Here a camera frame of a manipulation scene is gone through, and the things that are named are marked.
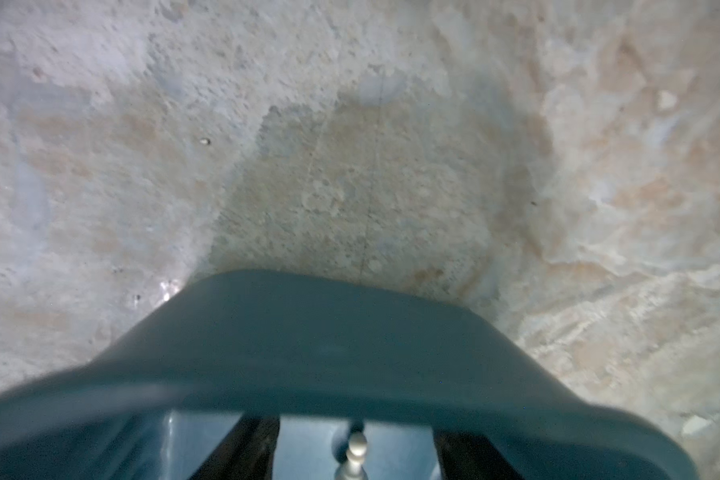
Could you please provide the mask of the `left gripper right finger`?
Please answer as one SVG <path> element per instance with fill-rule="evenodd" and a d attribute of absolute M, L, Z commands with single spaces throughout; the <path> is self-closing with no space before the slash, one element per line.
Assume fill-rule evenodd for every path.
<path fill-rule="evenodd" d="M 443 480 L 522 480 L 483 435 L 436 430 L 433 440 Z"/>

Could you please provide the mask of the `white chess piece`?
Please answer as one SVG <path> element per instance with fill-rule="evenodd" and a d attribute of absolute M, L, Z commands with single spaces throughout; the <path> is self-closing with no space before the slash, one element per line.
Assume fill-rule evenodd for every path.
<path fill-rule="evenodd" d="M 362 431 L 349 435 L 345 448 L 345 459 L 336 469 L 335 480 L 367 480 L 364 464 L 368 454 L 368 440 Z"/>

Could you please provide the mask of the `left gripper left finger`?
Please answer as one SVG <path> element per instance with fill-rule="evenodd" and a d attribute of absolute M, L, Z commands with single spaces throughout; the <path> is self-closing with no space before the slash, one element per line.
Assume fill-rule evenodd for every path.
<path fill-rule="evenodd" d="M 243 415 L 191 480 L 271 480 L 279 417 Z"/>

